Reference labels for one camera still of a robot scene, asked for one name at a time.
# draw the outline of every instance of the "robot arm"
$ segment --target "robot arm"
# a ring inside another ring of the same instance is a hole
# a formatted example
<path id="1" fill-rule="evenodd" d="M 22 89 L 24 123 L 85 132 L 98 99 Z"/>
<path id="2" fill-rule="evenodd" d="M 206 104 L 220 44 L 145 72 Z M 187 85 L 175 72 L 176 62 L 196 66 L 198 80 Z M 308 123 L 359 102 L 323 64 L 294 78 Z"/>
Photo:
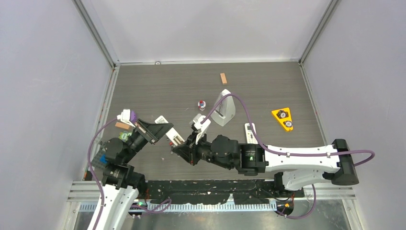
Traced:
<path id="1" fill-rule="evenodd" d="M 213 163 L 226 169 L 235 168 L 239 174 L 255 176 L 258 173 L 277 172 L 274 180 L 276 189 L 296 191 L 303 186 L 331 182 L 336 185 L 358 184 L 354 163 L 350 155 L 328 157 L 294 157 L 270 153 L 257 144 L 240 144 L 218 135 L 208 142 L 206 130 L 210 120 L 200 124 L 205 117 L 197 115 L 191 122 L 193 132 L 187 140 L 172 149 L 187 163 L 196 165 L 200 160 Z M 268 148 L 281 152 L 333 153 L 347 151 L 345 140 L 337 139 L 333 144 L 318 148 Z"/>
<path id="2" fill-rule="evenodd" d="M 100 197 L 95 213 L 102 209 L 101 214 L 93 215 L 88 230 L 121 229 L 134 199 L 147 189 L 145 176 L 134 172 L 134 167 L 127 163 L 147 143 L 157 143 L 173 127 L 172 123 L 150 124 L 141 119 L 131 124 L 135 129 L 127 141 L 112 138 L 100 150 L 107 160 L 101 181 L 104 205 Z"/>

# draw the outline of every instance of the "cable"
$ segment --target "cable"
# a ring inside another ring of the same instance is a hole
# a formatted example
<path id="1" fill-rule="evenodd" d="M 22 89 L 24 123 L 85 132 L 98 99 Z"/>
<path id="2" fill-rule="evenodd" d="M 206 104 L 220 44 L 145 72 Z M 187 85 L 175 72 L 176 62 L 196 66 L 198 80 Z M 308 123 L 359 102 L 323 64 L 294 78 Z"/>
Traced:
<path id="1" fill-rule="evenodd" d="M 303 218 L 308 217 L 310 214 L 312 214 L 312 212 L 314 211 L 314 209 L 315 209 L 315 207 L 316 207 L 316 188 L 315 188 L 315 185 L 314 185 L 314 184 L 312 184 L 312 187 L 313 187 L 313 194 L 314 194 L 313 196 L 314 196 L 314 199 L 313 199 L 312 208 L 309 210 L 308 213 L 304 214 L 303 216 L 291 217 L 291 216 L 288 216 L 288 215 L 283 214 L 283 210 L 282 210 L 282 212 L 276 210 L 276 212 L 277 212 L 279 215 L 285 216 L 285 218 L 288 218 L 288 219 L 303 219 Z"/>
<path id="2" fill-rule="evenodd" d="M 294 206 L 294 193 L 292 195 L 292 205 Z"/>
<path id="3" fill-rule="evenodd" d="M 155 211 L 155 210 L 157 210 L 158 208 L 160 208 L 161 206 L 163 206 L 167 202 L 168 202 L 168 205 L 166 205 L 166 207 L 164 207 L 163 209 L 161 209 L 159 211 Z M 144 210 L 145 212 L 147 212 L 149 214 L 158 214 L 158 213 L 163 213 L 166 209 L 169 208 L 169 206 L 171 204 L 172 204 L 172 200 L 171 199 L 166 199 L 152 210 L 149 210 L 146 207 L 141 207 L 141 206 L 138 206 L 138 205 L 132 205 L 131 207 L 136 207 L 136 208 L 142 209 L 142 210 Z"/>
<path id="4" fill-rule="evenodd" d="M 290 197 L 288 197 L 286 200 L 280 200 L 280 199 L 276 198 L 272 193 L 265 191 L 263 189 L 261 189 L 261 192 L 265 192 L 265 193 L 269 194 L 270 196 L 272 196 L 272 198 L 274 198 L 275 200 L 278 200 L 278 201 L 287 201 L 290 199 Z"/>
<path id="5" fill-rule="evenodd" d="M 105 125 L 103 125 L 103 126 L 99 129 L 99 131 L 96 132 L 96 134 L 94 135 L 94 137 L 92 138 L 92 140 L 91 140 L 91 142 L 90 142 L 90 144 L 89 144 L 89 148 L 88 148 L 88 166 L 89 166 L 89 170 L 90 170 L 90 173 L 92 174 L 93 178 L 95 179 L 97 186 L 99 187 L 100 196 L 101 196 L 101 198 L 102 198 L 102 199 L 101 199 L 100 211 L 99 211 L 99 213 L 97 214 L 96 221 L 94 222 L 93 230 L 96 230 L 97 224 L 99 223 L 100 217 L 102 216 L 103 207 L 104 207 L 104 192 L 103 192 L 103 188 L 102 188 L 102 186 L 101 186 L 99 180 L 97 179 L 97 176 L 96 176 L 96 174 L 94 173 L 94 170 L 93 170 L 93 168 L 92 168 L 92 166 L 91 166 L 91 159 L 90 159 L 90 158 L 91 158 L 91 147 L 93 146 L 93 142 L 94 142 L 94 140 L 96 139 L 97 135 L 98 135 L 104 128 L 106 128 L 106 126 L 108 126 L 109 124 L 113 123 L 113 122 L 116 121 L 116 120 L 117 120 L 117 118 L 114 118 L 113 120 L 111 120 L 111 121 L 107 122 Z"/>
<path id="6" fill-rule="evenodd" d="M 201 124 L 203 124 L 206 120 L 208 120 L 209 117 L 212 115 L 212 113 L 215 111 L 215 109 L 219 106 L 219 104 L 220 104 L 226 97 L 229 97 L 229 96 L 233 96 L 233 97 L 235 97 L 237 100 L 240 101 L 242 107 L 244 108 L 245 114 L 247 115 L 247 119 L 248 119 L 249 125 L 250 125 L 251 127 L 253 127 L 252 121 L 251 121 L 251 118 L 249 117 L 248 110 L 247 110 L 247 107 L 246 107 L 245 103 L 244 103 L 244 102 L 242 101 L 242 99 L 241 99 L 240 97 L 238 97 L 235 93 L 229 93 L 229 94 L 224 95 L 224 96 L 213 106 L 213 108 L 210 110 L 209 114 L 203 119 L 203 121 L 201 122 Z M 252 129 L 252 134 L 254 134 L 254 137 L 255 137 L 255 139 L 258 141 L 258 144 L 259 144 L 264 150 L 266 150 L 266 151 L 268 151 L 268 152 L 270 152 L 270 153 L 273 153 L 273 154 L 278 154 L 278 155 L 282 155 L 282 156 L 287 156 L 287 153 L 286 153 L 286 152 L 277 152 L 277 151 L 273 151 L 273 150 L 270 150 L 269 148 L 267 148 L 267 147 L 262 143 L 262 141 L 260 140 L 260 138 L 257 136 L 257 133 L 256 133 L 256 131 L 255 131 L 254 129 Z M 366 163 L 366 162 L 372 160 L 372 158 L 375 157 L 375 152 L 372 151 L 372 150 L 351 150 L 351 151 L 344 151 L 344 152 L 332 152 L 332 153 L 330 153 L 330 156 L 339 156 L 339 155 L 346 155 L 346 154 L 359 154 L 359 153 L 370 153 L 371 155 L 370 155 L 367 159 L 362 160 L 362 161 L 360 161 L 360 162 L 358 162 L 358 163 L 355 163 L 354 166 L 358 166 L 358 165 L 364 164 L 364 163 Z M 327 154 L 326 154 L 326 153 L 290 153 L 290 156 L 294 156 L 294 157 L 325 157 L 325 156 L 327 156 Z"/>

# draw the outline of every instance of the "yellow triangle with gauges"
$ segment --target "yellow triangle with gauges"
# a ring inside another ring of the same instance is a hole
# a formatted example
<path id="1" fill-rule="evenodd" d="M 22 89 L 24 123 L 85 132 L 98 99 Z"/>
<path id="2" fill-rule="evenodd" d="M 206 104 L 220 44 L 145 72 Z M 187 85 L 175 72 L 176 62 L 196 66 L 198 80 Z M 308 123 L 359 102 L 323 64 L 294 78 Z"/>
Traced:
<path id="1" fill-rule="evenodd" d="M 289 108 L 273 110 L 271 113 L 286 132 L 293 130 L 292 114 Z"/>

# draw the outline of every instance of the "small wooden block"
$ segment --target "small wooden block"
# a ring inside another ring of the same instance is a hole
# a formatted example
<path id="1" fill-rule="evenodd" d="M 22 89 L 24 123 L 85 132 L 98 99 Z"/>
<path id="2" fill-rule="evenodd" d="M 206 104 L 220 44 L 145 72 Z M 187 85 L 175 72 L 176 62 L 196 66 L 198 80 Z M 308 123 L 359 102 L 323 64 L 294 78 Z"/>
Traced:
<path id="1" fill-rule="evenodd" d="M 130 126 L 129 126 L 129 125 L 124 124 L 124 123 L 121 123 L 121 122 L 115 123 L 115 126 L 116 126 L 116 127 L 119 127 L 119 128 L 127 129 L 127 130 L 130 129 Z"/>
<path id="2" fill-rule="evenodd" d="M 226 74 L 220 73 L 220 77 L 221 77 L 221 82 L 223 83 L 223 85 L 227 85 Z"/>

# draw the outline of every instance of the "metal corner post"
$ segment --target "metal corner post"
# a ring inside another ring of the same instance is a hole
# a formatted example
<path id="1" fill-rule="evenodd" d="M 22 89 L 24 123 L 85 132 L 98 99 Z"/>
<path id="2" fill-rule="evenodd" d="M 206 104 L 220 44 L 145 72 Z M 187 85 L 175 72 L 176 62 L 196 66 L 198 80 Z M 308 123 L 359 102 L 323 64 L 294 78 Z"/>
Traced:
<path id="1" fill-rule="evenodd" d="M 85 6 L 83 5 L 82 0 L 72 0 L 75 4 L 76 8 L 78 9 L 79 14 L 81 15 L 83 21 L 85 22 L 87 28 L 89 29 L 91 35 L 93 36 L 94 40 L 97 43 L 97 46 L 100 48 L 101 52 L 103 53 L 104 57 L 106 58 L 107 62 L 109 63 L 110 67 L 114 69 L 116 63 L 113 61 L 112 56 L 110 55 L 106 45 L 104 44 L 99 32 L 96 29 L 92 19 L 89 16 L 88 11 L 86 10 Z"/>
<path id="2" fill-rule="evenodd" d="M 307 56 L 309 55 L 310 51 L 312 50 L 314 44 L 316 43 L 318 37 L 320 36 L 321 32 L 327 25 L 328 21 L 330 20 L 331 16 L 333 15 L 335 9 L 337 8 L 338 4 L 341 2 L 341 0 L 331 0 L 326 11 L 323 14 L 323 17 L 321 18 L 315 32 L 313 33 L 312 37 L 310 38 L 309 43 L 306 46 L 305 51 L 302 54 L 302 57 L 299 59 L 299 65 L 303 65 L 305 62 Z"/>

